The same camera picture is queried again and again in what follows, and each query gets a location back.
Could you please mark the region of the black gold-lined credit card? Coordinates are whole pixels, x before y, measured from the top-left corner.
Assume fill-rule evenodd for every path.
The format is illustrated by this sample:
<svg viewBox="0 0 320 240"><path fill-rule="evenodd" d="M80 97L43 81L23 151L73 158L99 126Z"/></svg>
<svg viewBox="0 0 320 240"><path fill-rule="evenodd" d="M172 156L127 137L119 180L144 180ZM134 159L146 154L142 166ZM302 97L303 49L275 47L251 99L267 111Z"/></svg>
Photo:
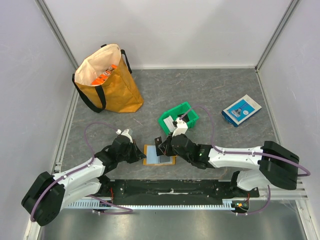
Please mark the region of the black gold-lined credit card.
<svg viewBox="0 0 320 240"><path fill-rule="evenodd" d="M173 162L173 157L172 156L162 155L159 158L159 163L160 164L171 164L172 162Z"/></svg>

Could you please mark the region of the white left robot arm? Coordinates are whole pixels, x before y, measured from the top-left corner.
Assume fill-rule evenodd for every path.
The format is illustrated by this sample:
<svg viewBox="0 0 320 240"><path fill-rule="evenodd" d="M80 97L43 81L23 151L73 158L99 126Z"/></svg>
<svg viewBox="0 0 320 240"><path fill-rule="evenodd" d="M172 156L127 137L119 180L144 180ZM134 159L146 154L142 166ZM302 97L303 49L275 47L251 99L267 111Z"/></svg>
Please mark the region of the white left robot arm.
<svg viewBox="0 0 320 240"><path fill-rule="evenodd" d="M95 153L88 161L57 174L38 175L21 201L30 221L40 226L52 222L69 204L83 197L106 196L110 184L103 180L119 163L129 164L146 158L134 140L119 135L111 145Z"/></svg>

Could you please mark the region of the orange leather card holder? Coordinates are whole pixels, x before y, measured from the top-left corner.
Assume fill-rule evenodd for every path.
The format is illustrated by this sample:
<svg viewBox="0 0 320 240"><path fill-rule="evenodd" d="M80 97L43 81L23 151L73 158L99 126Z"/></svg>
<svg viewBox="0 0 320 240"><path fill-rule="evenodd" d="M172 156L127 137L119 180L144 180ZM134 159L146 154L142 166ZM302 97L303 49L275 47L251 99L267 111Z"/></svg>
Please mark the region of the orange leather card holder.
<svg viewBox="0 0 320 240"><path fill-rule="evenodd" d="M171 166L176 164L176 157L172 156L173 160L171 164L161 164L160 163L160 156L156 154L156 147L155 145L144 145L144 154L146 158L143 159L144 166Z"/></svg>

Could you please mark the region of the green plastic bin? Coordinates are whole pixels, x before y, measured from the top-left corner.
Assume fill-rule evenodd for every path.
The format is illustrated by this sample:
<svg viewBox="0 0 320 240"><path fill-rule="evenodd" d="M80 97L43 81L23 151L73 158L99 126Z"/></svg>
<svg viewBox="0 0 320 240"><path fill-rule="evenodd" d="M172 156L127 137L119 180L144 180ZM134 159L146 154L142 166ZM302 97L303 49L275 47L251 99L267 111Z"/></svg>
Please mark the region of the green plastic bin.
<svg viewBox="0 0 320 240"><path fill-rule="evenodd" d="M187 101L185 101L185 102L165 111L159 117L158 123L166 135L169 135L177 128L177 126L174 124L174 121L176 119L182 117L190 108L191 108L191 105ZM195 127L195 125L199 119L199 116L194 110L191 110L182 119L184 122L186 122L188 128L192 129Z"/></svg>

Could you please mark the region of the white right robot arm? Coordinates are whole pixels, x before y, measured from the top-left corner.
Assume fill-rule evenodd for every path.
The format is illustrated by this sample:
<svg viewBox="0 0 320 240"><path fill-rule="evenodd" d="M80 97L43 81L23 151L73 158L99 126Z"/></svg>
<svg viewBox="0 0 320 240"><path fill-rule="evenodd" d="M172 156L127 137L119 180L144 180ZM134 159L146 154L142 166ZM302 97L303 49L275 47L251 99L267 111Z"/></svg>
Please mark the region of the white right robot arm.
<svg viewBox="0 0 320 240"><path fill-rule="evenodd" d="M273 185L284 190L296 190L299 157L274 141L252 148L212 147L196 144L186 135L168 135L166 140L154 140L159 156L178 156L198 169L237 168L229 184L235 197L254 188Z"/></svg>

